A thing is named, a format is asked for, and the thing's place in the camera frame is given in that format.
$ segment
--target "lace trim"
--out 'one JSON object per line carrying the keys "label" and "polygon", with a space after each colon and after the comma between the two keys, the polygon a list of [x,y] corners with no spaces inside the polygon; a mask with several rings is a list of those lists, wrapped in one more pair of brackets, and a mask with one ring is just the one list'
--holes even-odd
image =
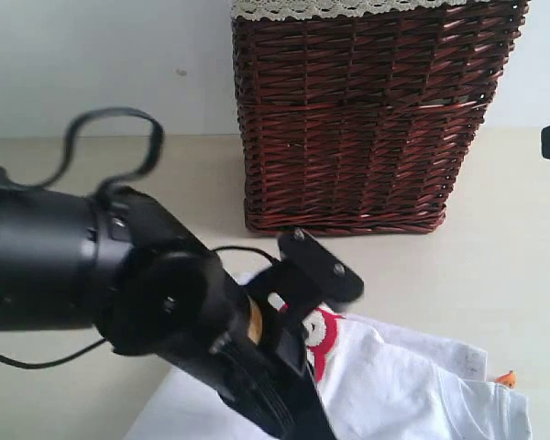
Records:
{"label": "lace trim", "polygon": [[492,0],[234,0],[232,17],[247,20],[307,20],[313,17],[363,17],[367,13],[410,11],[416,7],[460,6]]}

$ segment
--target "wicker basket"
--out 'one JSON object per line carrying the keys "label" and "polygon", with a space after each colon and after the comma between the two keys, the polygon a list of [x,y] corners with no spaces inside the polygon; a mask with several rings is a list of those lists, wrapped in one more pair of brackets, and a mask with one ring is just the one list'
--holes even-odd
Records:
{"label": "wicker basket", "polygon": [[247,227],[434,231],[527,4],[236,18]]}

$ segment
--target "white cloth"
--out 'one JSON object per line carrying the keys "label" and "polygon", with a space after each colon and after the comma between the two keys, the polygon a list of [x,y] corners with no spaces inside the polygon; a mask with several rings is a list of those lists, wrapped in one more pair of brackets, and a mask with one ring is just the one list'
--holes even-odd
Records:
{"label": "white cloth", "polygon": [[[482,381],[482,350],[353,315],[335,321],[338,338],[325,355],[319,390],[339,440],[531,438],[526,399]],[[175,369],[126,440],[267,438]]]}
{"label": "white cloth", "polygon": [[247,20],[284,20],[313,17],[363,17],[390,11],[410,11],[416,7],[459,6],[471,1],[492,0],[234,0],[232,17]]}

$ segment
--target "beige table surface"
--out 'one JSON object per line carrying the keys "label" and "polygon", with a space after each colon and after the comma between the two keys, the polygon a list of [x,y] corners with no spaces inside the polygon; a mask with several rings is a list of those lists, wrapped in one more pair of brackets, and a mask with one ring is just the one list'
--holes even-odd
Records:
{"label": "beige table surface", "polygon": [[[59,140],[0,140],[0,164],[21,182],[55,166]],[[138,160],[144,140],[90,138],[60,189],[87,193]],[[237,137],[171,137],[165,160],[137,185],[168,206],[208,246],[275,252],[246,232],[244,168]],[[489,351],[493,374],[515,369],[530,397],[535,438],[550,440],[550,162],[536,129],[483,129],[429,236],[359,236],[324,243],[366,282],[354,311]],[[229,270],[260,259],[225,256]],[[57,358],[95,332],[0,334],[0,352]],[[120,439],[168,371],[155,358],[122,359],[107,348],[51,371],[0,366],[0,439]]]}

